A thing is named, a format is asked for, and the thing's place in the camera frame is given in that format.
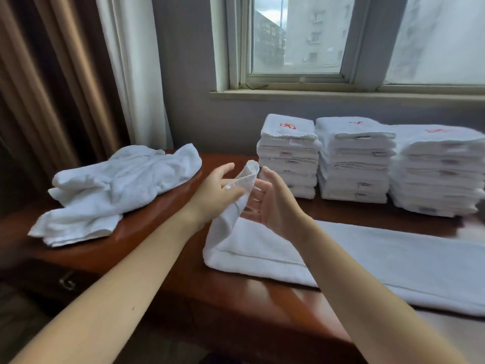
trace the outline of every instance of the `wooden table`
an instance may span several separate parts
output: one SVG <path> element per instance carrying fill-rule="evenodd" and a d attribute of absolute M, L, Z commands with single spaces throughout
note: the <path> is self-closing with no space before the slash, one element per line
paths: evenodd
<path fill-rule="evenodd" d="M 9 249 L 3 262 L 22 262 L 4 269 L 2 277 L 50 298 L 65 302 L 74 299 L 178 211 L 215 167 L 234 162 L 234 171 L 227 175 L 234 177 L 246 161 L 253 159 L 218 154 L 201 157 L 202 169 L 192 180 L 158 196 L 148 206 L 125 214 L 106 238 L 52 249 L 27 237 L 40 214 L 58 207 L 47 199 L 9 215 L 0 221 L 0 245 Z M 299 203 L 318 220 L 485 241 L 485 226 L 475 216 L 446 219 L 413 214 L 390 204 L 327 201 L 318 197 Z M 205 226 L 187 242 L 152 302 L 148 319 L 182 338 L 254 363 L 364 362 L 317 289 L 206 267 L 202 249 L 208 229 L 209 225 Z M 460 337 L 472 335 L 478 339 L 472 354 L 483 350 L 479 342 L 485 338 L 485 323 L 443 313 L 421 314 L 459 347 L 470 345 L 469 338 L 460 343 Z"/>

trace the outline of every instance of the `stack of folded towels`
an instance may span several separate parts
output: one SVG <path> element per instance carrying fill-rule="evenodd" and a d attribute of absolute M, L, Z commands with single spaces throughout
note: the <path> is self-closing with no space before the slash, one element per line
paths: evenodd
<path fill-rule="evenodd" d="M 390 196 L 397 207 L 444 217 L 477 211 L 485 194 L 485 135 L 444 125 L 393 125 Z"/>
<path fill-rule="evenodd" d="M 390 125 L 367 117 L 320 117 L 318 183 L 324 199 L 386 203 L 388 170 L 396 154 Z"/>
<path fill-rule="evenodd" d="M 295 197 L 313 199 L 320 147 L 313 121 L 271 113 L 256 152 L 260 166 L 276 171 Z"/>

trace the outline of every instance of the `person's left hand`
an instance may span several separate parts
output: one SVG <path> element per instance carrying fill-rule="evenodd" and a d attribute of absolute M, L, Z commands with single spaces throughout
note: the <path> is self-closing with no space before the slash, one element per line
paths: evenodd
<path fill-rule="evenodd" d="M 185 210 L 194 216 L 201 226 L 218 217 L 229 204 L 237 201 L 245 194 L 246 191 L 237 186 L 224 189 L 224 186 L 233 180 L 223 179 L 222 176 L 233 168 L 234 163 L 217 167 L 203 181 L 185 205 Z"/>

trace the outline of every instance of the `tabletop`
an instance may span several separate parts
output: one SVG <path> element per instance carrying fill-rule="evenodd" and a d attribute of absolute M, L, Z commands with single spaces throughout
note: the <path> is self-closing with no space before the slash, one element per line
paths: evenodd
<path fill-rule="evenodd" d="M 58 207 L 51 200 L 33 203 L 22 211 L 21 216 L 13 214 L 0 220 L 0 232 L 9 223 L 8 232 L 3 234 L 4 240 L 28 243 L 27 252 L 30 257 L 102 275 L 178 211 L 215 167 L 234 162 L 234 170 L 226 176 L 230 178 L 237 175 L 248 160 L 256 159 L 223 154 L 201 154 L 201 158 L 202 168 L 189 182 L 158 196 L 148 206 L 125 214 L 109 237 L 54 249 L 38 239 L 28 238 L 27 232 L 39 215 Z M 448 219 L 414 214 L 392 204 L 330 201 L 318 196 L 314 200 L 300 199 L 298 202 L 307 214 L 317 220 L 485 242 L 485 226 L 476 216 Z M 16 222 L 15 227 L 12 227 L 13 220 Z M 231 312 L 238 317 L 266 322 L 277 328 L 351 342 L 318 289 L 224 273 L 205 266 L 202 249 L 208 230 L 209 225 L 206 225 L 187 242 L 163 283 L 162 291 Z M 435 326 L 441 327 L 440 330 L 458 347 L 470 346 L 469 339 L 459 342 L 463 335 L 471 335 L 475 339 L 481 337 L 479 341 L 485 337 L 483 322 L 436 312 L 420 314 Z M 474 349 L 481 349 L 478 346 L 481 346 L 478 341 L 476 345 L 473 344 Z"/>

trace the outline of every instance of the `cloudy sky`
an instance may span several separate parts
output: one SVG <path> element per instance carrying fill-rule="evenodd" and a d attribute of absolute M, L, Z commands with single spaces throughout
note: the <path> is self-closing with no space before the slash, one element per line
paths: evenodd
<path fill-rule="evenodd" d="M 279 25 L 281 0 L 254 0 L 254 9 Z M 288 0 L 283 0 L 283 28 L 286 29 Z"/>

